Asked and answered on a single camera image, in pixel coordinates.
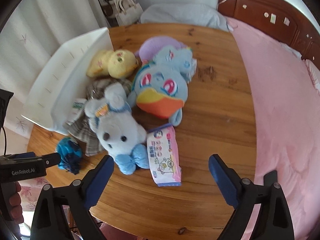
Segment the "plaid fabric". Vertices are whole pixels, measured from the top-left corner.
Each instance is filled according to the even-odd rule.
[[[108,78],[96,80],[93,83],[91,83],[87,87],[87,98],[102,98],[104,96],[105,88],[115,82],[119,82],[120,84],[122,84],[122,87],[124,88],[126,94],[129,95],[132,85],[132,83],[129,80],[117,80],[114,78]],[[84,114],[83,110],[81,116],[72,125],[68,125],[67,123],[65,123],[64,128],[67,129],[69,133],[75,138],[87,143],[85,155],[93,156],[103,151],[104,148],[99,143],[96,134],[90,129],[88,119],[89,118]]]

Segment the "round wooden table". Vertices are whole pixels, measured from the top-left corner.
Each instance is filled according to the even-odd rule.
[[[175,128],[182,168],[182,186],[158,187],[149,170],[111,176],[93,216],[131,234],[152,240],[216,239],[229,220],[228,206],[209,169],[218,153],[240,177],[254,179],[256,127],[248,77],[230,33],[182,24],[143,24],[110,29],[114,49],[136,51],[148,38],[171,36],[193,49],[197,71],[188,85],[181,124]],[[146,130],[166,123],[135,108]],[[28,151],[54,152],[63,136],[34,126]],[[52,167],[47,179],[54,187],[69,185],[94,168],[105,153],[85,157],[77,176]],[[183,234],[178,231],[186,228]]]

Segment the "white plastic basket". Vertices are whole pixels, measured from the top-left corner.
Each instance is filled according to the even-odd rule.
[[[68,135],[63,128],[76,98],[86,97],[92,79],[89,64],[101,49],[113,50],[108,28],[65,42],[43,68],[23,106],[22,116],[49,130]]]

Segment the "blue plush toy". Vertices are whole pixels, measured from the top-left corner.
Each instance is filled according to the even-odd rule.
[[[166,46],[137,73],[128,96],[131,107],[159,118],[169,119],[174,126],[182,120],[182,108],[188,98],[187,83],[195,72],[192,51]]]
[[[147,133],[132,117],[120,83],[107,87],[104,98],[88,101],[85,114],[91,130],[122,173],[130,175],[136,166],[149,169],[147,148],[142,144]]]

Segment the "human hand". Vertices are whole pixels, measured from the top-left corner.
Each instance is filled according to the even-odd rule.
[[[16,193],[12,195],[9,199],[10,205],[12,206],[11,216],[17,224],[24,222],[22,216],[22,206],[21,206],[21,197],[18,192],[21,191],[21,186],[19,182],[16,181]]]

